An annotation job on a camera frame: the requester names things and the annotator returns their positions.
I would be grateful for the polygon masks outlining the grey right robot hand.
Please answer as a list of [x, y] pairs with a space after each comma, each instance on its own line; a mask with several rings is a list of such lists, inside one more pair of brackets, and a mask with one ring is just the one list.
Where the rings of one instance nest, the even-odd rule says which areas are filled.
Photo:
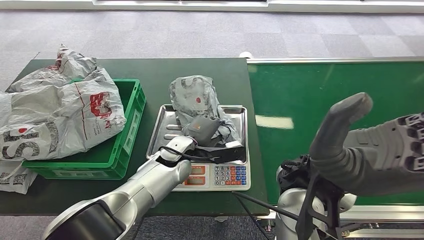
[[415, 113], [368, 128], [351, 124], [367, 115], [372, 98], [359, 92], [335, 103], [309, 148], [313, 168], [357, 196], [424, 189], [424, 115]]

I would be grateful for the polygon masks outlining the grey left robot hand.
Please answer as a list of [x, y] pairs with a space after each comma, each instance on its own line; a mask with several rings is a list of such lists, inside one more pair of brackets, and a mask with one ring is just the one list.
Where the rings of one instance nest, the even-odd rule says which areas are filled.
[[224, 123], [224, 120], [213, 116], [198, 115], [183, 129], [183, 136], [191, 138], [197, 149], [220, 150], [226, 148], [227, 143], [235, 141], [231, 135], [225, 139], [219, 132], [219, 127], [223, 127]]

